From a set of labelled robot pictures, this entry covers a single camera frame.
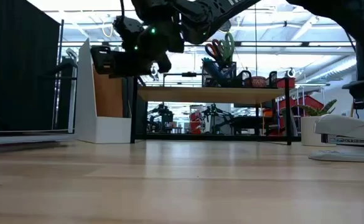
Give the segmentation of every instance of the black metal table frame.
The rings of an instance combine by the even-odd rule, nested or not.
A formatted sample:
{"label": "black metal table frame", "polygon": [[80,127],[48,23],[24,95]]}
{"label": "black metal table frame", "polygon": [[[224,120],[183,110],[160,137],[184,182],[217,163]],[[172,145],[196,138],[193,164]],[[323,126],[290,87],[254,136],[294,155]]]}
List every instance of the black metal table frame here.
{"label": "black metal table frame", "polygon": [[[291,126],[291,104],[289,101],[289,78],[284,78],[284,94],[286,96],[286,117],[285,122],[286,136],[221,136],[210,134],[136,134],[136,99],[138,97],[138,77],[133,78],[133,96],[132,96],[132,121],[131,121],[131,144],[134,144],[137,139],[156,139],[156,140],[211,140],[211,141],[285,141],[290,146],[294,141],[301,141],[300,137],[292,136]],[[145,114],[147,113],[147,102],[145,106]]]}

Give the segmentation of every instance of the white stand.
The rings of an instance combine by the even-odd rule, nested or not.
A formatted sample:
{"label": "white stand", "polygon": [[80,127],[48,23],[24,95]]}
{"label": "white stand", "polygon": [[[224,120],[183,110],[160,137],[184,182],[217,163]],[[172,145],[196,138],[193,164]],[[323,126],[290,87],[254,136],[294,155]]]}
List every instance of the white stand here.
{"label": "white stand", "polygon": [[131,118],[97,116],[95,83],[89,39],[81,46],[78,61],[75,134],[77,139],[98,144],[129,143]]}

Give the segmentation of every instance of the scissors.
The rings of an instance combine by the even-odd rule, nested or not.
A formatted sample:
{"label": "scissors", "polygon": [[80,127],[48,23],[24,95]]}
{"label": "scissors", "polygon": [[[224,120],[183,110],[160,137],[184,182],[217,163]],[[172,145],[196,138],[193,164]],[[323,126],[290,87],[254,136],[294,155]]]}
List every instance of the scissors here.
{"label": "scissors", "polygon": [[232,62],[235,49],[233,34],[230,32],[225,34],[225,40],[220,41],[220,49],[223,52],[222,60],[225,62]]}
{"label": "scissors", "polygon": [[205,51],[216,61],[223,61],[223,52],[221,50],[219,40],[213,39],[212,44],[206,44]]}

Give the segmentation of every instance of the shelf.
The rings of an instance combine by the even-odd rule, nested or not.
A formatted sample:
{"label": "shelf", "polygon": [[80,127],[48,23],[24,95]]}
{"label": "shelf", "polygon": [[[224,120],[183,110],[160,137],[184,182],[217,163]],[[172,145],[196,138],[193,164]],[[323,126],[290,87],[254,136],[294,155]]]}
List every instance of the shelf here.
{"label": "shelf", "polygon": [[138,93],[145,101],[259,104],[282,96],[284,89],[145,86]]}
{"label": "shelf", "polygon": [[27,135],[27,136],[1,136],[0,144],[68,141],[68,140],[73,140],[73,139],[75,139],[74,134],[39,134],[39,135]]}

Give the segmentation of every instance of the red basket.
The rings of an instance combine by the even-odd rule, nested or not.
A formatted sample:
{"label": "red basket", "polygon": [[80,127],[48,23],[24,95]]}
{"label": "red basket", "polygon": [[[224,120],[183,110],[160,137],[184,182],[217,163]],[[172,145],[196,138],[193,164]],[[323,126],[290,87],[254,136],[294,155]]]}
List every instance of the red basket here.
{"label": "red basket", "polygon": [[[277,88],[285,88],[286,81],[283,78],[277,80]],[[295,88],[295,78],[288,78],[288,87]]]}

